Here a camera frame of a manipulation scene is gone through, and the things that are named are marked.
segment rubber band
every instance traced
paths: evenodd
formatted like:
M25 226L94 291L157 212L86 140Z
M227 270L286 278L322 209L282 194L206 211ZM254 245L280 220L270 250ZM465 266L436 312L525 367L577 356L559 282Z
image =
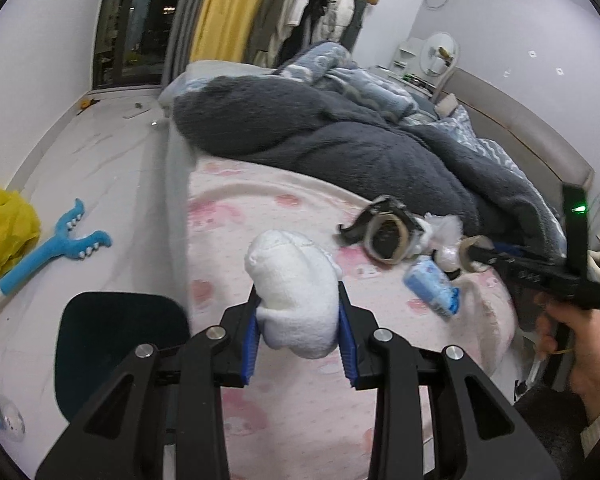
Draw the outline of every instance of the rubber band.
M538 347L534 345L534 350L538 352ZM564 350L556 350L555 352L546 352L547 355L564 355L573 352L573 348L565 348Z

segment floor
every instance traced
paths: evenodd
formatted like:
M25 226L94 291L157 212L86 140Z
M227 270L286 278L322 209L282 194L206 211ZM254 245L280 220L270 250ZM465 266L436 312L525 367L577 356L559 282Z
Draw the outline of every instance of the floor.
M54 353L68 301L87 290L173 290L164 227L168 125L150 93L99 96L60 134L24 188L43 236L80 198L86 214L75 236L104 230L113 241L84 261L53 261L0 314L0 394L16 404L26 427L22 442L1 442L30 478L66 426L55 400ZM123 118L141 110L138 102L147 111Z

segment tape roll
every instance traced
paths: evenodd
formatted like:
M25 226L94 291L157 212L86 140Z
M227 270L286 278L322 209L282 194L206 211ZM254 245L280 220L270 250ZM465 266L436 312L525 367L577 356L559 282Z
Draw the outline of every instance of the tape roll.
M493 243L486 236L472 236L471 238L465 238L460 242L458 247L458 259L460 260L460 267L465 272L484 272L488 270L490 266L480 262L474 262L468 256L469 247L477 246L483 249L493 249Z
M391 257L383 258L382 255L378 254L378 252L374 249L374 237L377 235L382 224L387 221L391 221L396 225L398 229L398 239L397 245ZM366 252L373 259L385 265L397 265L404 259L409 249L411 237L407 226L396 215L392 213L380 213L374 216L366 227L365 238L363 242Z

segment yellow curtain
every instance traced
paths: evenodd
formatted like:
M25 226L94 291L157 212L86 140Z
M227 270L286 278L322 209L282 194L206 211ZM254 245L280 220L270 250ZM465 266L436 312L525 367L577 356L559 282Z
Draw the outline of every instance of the yellow curtain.
M193 35L191 61L242 61L262 0L205 0Z

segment blue package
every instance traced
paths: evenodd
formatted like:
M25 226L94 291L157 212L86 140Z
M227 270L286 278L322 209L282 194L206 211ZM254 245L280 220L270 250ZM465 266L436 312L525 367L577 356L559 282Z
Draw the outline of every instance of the blue package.
M442 316L453 316L460 307L460 289L428 256L418 256L402 279L413 293Z

